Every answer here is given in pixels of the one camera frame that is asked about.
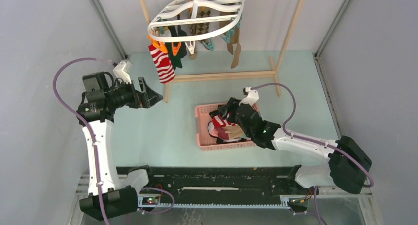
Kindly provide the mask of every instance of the white plastic hanger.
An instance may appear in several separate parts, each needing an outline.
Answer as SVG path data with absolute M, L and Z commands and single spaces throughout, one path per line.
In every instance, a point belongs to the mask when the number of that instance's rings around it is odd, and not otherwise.
M 169 3 L 148 25 L 148 32 L 150 36 L 155 41 L 161 42 L 185 42 L 189 52 L 191 54 L 194 53 L 195 49 L 195 41 L 205 40 L 208 38 L 212 38 L 215 36 L 219 36 L 228 30 L 232 29 L 236 24 L 238 24 L 239 20 L 241 19 L 241 14 L 244 8 L 244 1 L 245 0 L 191 0 L 186 2 L 187 0 L 174 0 L 173 2 Z M 199 7 L 208 7 L 217 11 L 222 12 L 236 12 L 236 14 L 231 15 L 222 15 L 222 16 L 212 16 L 212 17 L 204 17 L 204 18 L 196 18 L 197 12 Z M 192 8 L 192 15 L 190 19 L 180 19 L 180 20 L 171 20 L 171 21 L 161 21 L 161 19 L 170 19 L 176 17 L 181 12 Z M 151 32 L 156 27 L 161 26 L 171 26 L 171 25 L 191 25 L 191 24 L 199 24 L 199 23 L 208 23 L 208 22 L 219 22 L 219 21 L 231 21 L 228 25 L 219 28 L 215 31 L 208 32 L 205 34 L 200 35 L 191 35 L 191 36 L 180 36 L 180 37 L 158 37 Z

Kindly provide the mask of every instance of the white wall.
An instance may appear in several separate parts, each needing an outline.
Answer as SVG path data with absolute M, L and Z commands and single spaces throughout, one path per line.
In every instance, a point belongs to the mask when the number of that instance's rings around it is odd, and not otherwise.
M 72 59 L 119 56 L 89 0 L 0 0 L 0 43 L 0 224 L 64 224 L 87 149 L 52 79 Z M 98 69 L 111 67 L 88 62 L 63 72 L 58 90 L 71 106 L 82 76 Z
M 387 225 L 417 224 L 418 3 L 353 0 L 322 68 L 344 134 L 371 158 Z
M 145 21 L 139 0 L 100 0 L 125 51 L 148 51 Z M 151 19 L 174 0 L 145 0 Z M 241 22 L 242 50 L 280 50 L 297 0 L 245 0 Z M 305 0 L 289 50 L 316 52 L 343 0 Z M 209 30 L 218 27 L 213 23 Z M 215 50 L 226 50 L 220 37 Z M 198 50 L 204 48 L 198 44 Z

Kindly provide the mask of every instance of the plastic laundry basket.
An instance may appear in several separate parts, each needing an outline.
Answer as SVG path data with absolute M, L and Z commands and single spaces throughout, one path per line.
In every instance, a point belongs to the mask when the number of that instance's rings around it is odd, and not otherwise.
M 203 151 L 207 151 L 256 146 L 256 144 L 253 141 L 217 144 L 216 138 L 213 138 L 209 135 L 208 123 L 212 121 L 212 118 L 210 117 L 209 113 L 218 109 L 218 106 L 222 104 L 226 103 L 197 105 L 195 108 L 195 117 L 197 118 L 199 128 L 199 132 L 197 133 L 196 138 L 197 145 L 200 147 L 200 149 Z M 253 107 L 260 113 L 257 103 L 254 104 Z

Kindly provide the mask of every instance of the hanging drying rack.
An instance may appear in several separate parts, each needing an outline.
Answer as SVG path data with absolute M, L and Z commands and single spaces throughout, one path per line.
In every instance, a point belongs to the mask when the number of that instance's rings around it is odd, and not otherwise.
M 150 37 L 155 41 L 160 42 L 185 42 L 189 51 L 194 51 L 195 41 L 204 40 L 212 38 L 218 35 L 225 33 L 226 31 L 233 28 L 241 19 L 241 14 L 243 11 L 244 1 L 245 0 L 174 0 L 169 3 L 152 21 L 150 20 L 148 8 L 146 7 L 145 0 L 139 0 L 142 6 L 142 10 L 145 16 L 145 20 L 148 23 L 148 33 Z M 227 73 L 211 73 L 211 74 L 196 74 L 196 75 L 176 75 L 176 77 L 170 83 L 179 83 L 179 82 L 192 82 L 192 81 L 207 81 L 207 80 L 229 80 L 229 79 L 245 79 L 245 78 L 267 78 L 271 77 L 274 79 L 275 83 L 279 82 L 277 74 L 279 72 L 280 66 L 283 62 L 284 53 L 286 51 L 287 45 L 289 44 L 290 37 L 292 35 L 293 29 L 296 24 L 296 20 L 299 16 L 300 10 L 302 8 L 304 0 L 298 0 L 296 8 L 293 12 L 292 19 L 290 21 L 289 27 L 287 29 L 286 37 L 282 48 L 280 50 L 280 55 L 275 65 L 273 57 L 269 56 L 271 71 L 247 71 L 247 72 L 227 72 Z M 232 15 L 224 16 L 214 16 L 214 17 L 204 17 L 196 18 L 199 7 L 208 7 L 215 10 L 223 12 L 236 12 Z M 192 9 L 192 15 L 190 19 L 183 20 L 172 20 L 172 21 L 162 21 L 177 16 L 182 11 Z M 155 32 L 152 32 L 157 27 L 170 26 L 170 25 L 184 25 L 184 24 L 198 24 L 198 23 L 207 23 L 207 22 L 218 22 L 218 21 L 227 21 L 231 22 L 224 26 L 223 28 L 217 29 L 215 31 L 193 36 L 181 36 L 181 37 L 159 37 L 155 35 Z M 170 93 L 170 83 L 165 84 L 165 93 L 164 101 L 168 102 L 169 93 Z M 276 87 L 277 95 L 281 95 L 280 87 Z

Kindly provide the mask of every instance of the wooden stand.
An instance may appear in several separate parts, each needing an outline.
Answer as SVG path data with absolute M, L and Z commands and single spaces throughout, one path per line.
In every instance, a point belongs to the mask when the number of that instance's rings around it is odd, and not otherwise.
M 142 10 L 145 16 L 147 23 L 149 24 L 150 18 L 148 14 L 148 9 L 145 4 L 145 0 L 139 0 L 141 2 Z M 213 74 L 198 74 L 198 75 L 177 75 L 170 83 L 180 83 L 180 82 L 193 82 L 193 81 L 206 81 L 206 80 L 229 80 L 229 79 L 244 79 L 244 78 L 266 78 L 271 77 L 274 79 L 275 83 L 279 83 L 277 77 L 280 66 L 284 59 L 284 54 L 289 44 L 290 37 L 292 36 L 293 29 L 295 28 L 297 18 L 300 14 L 304 0 L 298 0 L 296 8 L 293 12 L 292 20 L 290 21 L 289 28 L 287 29 L 286 37 L 284 38 L 283 45 L 280 50 L 280 55 L 275 65 L 273 57 L 269 56 L 271 71 L 248 71 L 248 72 L 229 72 L 229 73 L 213 73 Z M 281 95 L 280 87 L 276 87 L 277 95 Z M 170 94 L 170 84 L 166 83 L 164 101 L 167 103 L 169 100 Z

